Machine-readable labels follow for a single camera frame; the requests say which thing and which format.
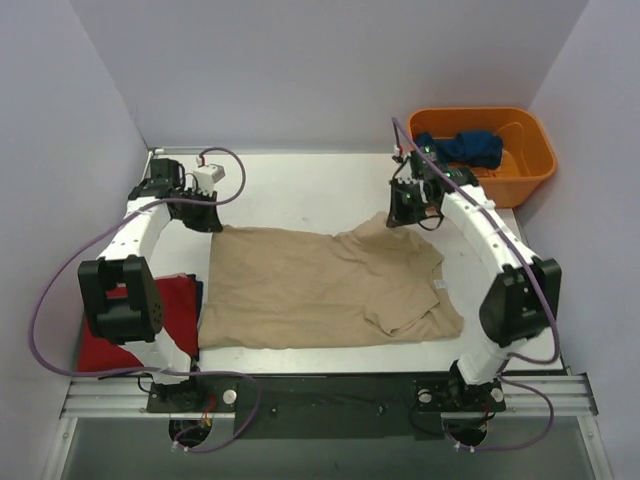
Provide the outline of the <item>beige t shirt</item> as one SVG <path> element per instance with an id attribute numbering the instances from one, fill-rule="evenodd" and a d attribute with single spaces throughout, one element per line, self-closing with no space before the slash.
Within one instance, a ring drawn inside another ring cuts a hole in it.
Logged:
<path id="1" fill-rule="evenodd" d="M 378 213 L 336 235 L 226 227 L 213 237 L 202 348 L 366 347 L 460 336 L 442 254 Z"/>

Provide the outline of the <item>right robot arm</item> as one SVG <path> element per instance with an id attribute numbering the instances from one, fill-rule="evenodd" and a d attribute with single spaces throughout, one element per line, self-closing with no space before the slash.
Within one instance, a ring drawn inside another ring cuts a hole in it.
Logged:
<path id="1" fill-rule="evenodd" d="M 446 167 L 433 152 L 392 156 L 397 168 L 390 185 L 389 228 L 449 220 L 478 254 L 492 277 L 479 307 L 482 333 L 450 368 L 446 396 L 469 409 L 528 341 L 553 327 L 561 268 L 524 245 L 497 214 L 472 171 Z"/>

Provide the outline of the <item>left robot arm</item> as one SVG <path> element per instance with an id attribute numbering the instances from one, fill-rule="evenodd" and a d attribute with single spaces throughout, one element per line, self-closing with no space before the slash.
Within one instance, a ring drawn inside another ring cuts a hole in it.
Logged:
<path id="1" fill-rule="evenodd" d="M 197 232 L 222 230 L 213 204 L 224 168 L 202 162 L 191 172 L 191 183 L 187 174 L 176 160 L 151 160 L 149 176 L 128 195 L 129 221 L 97 259 L 80 264 L 78 280 L 91 334 L 153 368 L 156 384 L 172 385 L 170 400 L 193 412 L 205 402 L 206 388 L 191 377 L 171 374 L 189 372 L 193 356 L 166 330 L 165 307 L 148 266 L 162 230 L 173 220 Z"/>

